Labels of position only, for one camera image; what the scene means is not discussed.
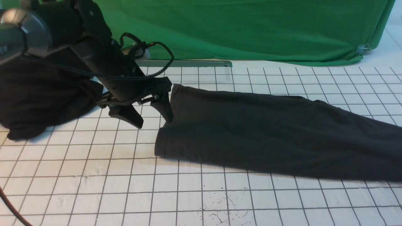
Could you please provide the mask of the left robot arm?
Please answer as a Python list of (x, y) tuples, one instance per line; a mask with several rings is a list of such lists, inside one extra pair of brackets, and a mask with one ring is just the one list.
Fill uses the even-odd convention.
[[(99, 79), (107, 92), (92, 94), (95, 103), (109, 107), (109, 116), (141, 129), (143, 119), (133, 107), (150, 103), (166, 122), (173, 112), (168, 93), (172, 83), (159, 78), (175, 60), (161, 42), (145, 43), (131, 33), (116, 41), (102, 11), (92, 0), (21, 0), (20, 8), (1, 16), (1, 64), (18, 57)], [(146, 76), (137, 60), (160, 45), (171, 56), (157, 73)]]

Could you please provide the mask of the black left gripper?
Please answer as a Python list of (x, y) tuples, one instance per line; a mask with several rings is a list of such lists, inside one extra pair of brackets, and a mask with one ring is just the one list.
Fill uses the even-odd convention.
[[(173, 57), (172, 51), (165, 44), (154, 43), (162, 46)], [(136, 61), (129, 59), (114, 40), (105, 46), (96, 40), (84, 40), (71, 49), (86, 64), (91, 75), (108, 89), (108, 97), (101, 97), (100, 102), (113, 105), (109, 106), (110, 117), (142, 129), (144, 120), (131, 104), (150, 102), (150, 106), (166, 122), (172, 122), (173, 111), (168, 94), (172, 83), (168, 78), (160, 78), (159, 75), (170, 66), (173, 59), (160, 71), (145, 75)]]

